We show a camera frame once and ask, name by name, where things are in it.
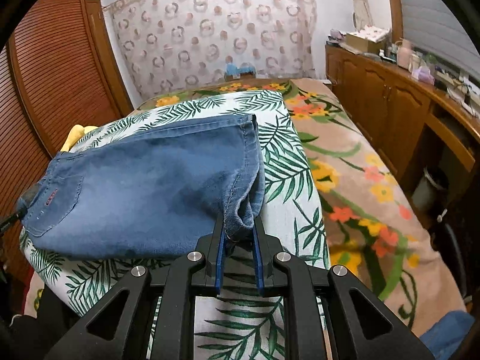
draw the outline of louvered wardrobe door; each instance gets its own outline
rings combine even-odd
[[[59,150],[74,124],[121,117],[101,70],[85,0],[38,0],[10,40],[19,90],[42,139]]]
[[[0,53],[0,217],[14,212],[18,196],[36,183],[45,172],[50,157],[41,145],[23,112],[9,70],[6,49]],[[17,223],[2,237],[3,261],[7,271],[26,283],[28,263],[18,247],[21,225]]]

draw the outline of jeans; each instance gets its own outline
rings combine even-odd
[[[420,336],[436,360],[447,360],[460,346],[475,319],[464,311],[448,312]]]
[[[223,216],[248,237],[265,193],[255,115],[191,119],[79,153],[60,152],[22,223],[71,259],[178,256]]]

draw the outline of metal screw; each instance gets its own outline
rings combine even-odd
[[[137,265],[131,269],[131,274],[136,278],[139,278],[140,276],[143,276],[146,271],[147,269],[145,269],[144,266]]]
[[[336,265],[333,267],[333,273],[337,276],[345,276],[349,270],[343,265]]]
[[[202,258],[202,254],[199,251],[191,251],[188,255],[187,258],[190,261],[198,261]]]
[[[283,263],[286,263],[292,258],[290,256],[290,253],[287,253],[286,251],[281,251],[280,253],[277,253],[277,260],[282,261]]]

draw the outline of patterned curtain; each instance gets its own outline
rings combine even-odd
[[[144,100],[220,82],[229,62],[258,77],[315,77],[315,0],[117,0],[105,10]]]

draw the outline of bed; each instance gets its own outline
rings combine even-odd
[[[238,93],[262,90],[280,92],[283,101],[252,102]],[[215,105],[217,99],[227,101]],[[266,232],[278,236],[289,252],[315,266],[347,266],[416,335],[448,311],[465,309],[452,275],[431,249],[429,235],[397,181],[320,81],[236,80],[160,95],[127,118],[88,133],[72,151],[101,146],[138,128],[154,127],[159,117],[174,120],[185,112],[189,117],[263,114],[259,126],[267,203],[262,218]],[[72,262],[35,249],[25,231],[20,241],[42,280],[79,315],[133,266],[141,263],[155,269],[169,263]],[[219,299],[197,301],[196,359],[284,355],[281,299],[258,298],[253,288],[238,290],[236,280],[250,281],[253,287],[251,263],[243,262],[246,273],[228,278]]]

